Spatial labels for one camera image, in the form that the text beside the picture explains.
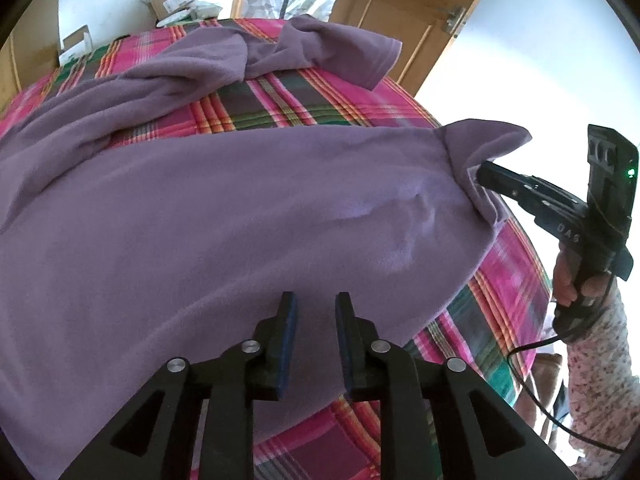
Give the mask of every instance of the fleece blanket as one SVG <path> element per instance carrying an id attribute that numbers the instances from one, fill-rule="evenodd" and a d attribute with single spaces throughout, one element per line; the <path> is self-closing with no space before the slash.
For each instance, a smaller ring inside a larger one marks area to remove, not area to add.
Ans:
<path id="1" fill-rule="evenodd" d="M 196 31 L 0 139 L 0 426 L 37 478 L 56 478 L 167 358 L 219 355 L 283 290 L 300 301 L 291 382 L 284 402 L 257 406 L 257 440 L 295 424 L 342 391 L 336 292 L 403 344 L 507 218 L 474 181 L 480 162 L 528 140 L 504 123 L 249 130 L 101 152 L 114 131 L 232 81 L 318 65 L 373 88 L 398 55 L 370 32 L 292 22 L 276 45 Z"/>

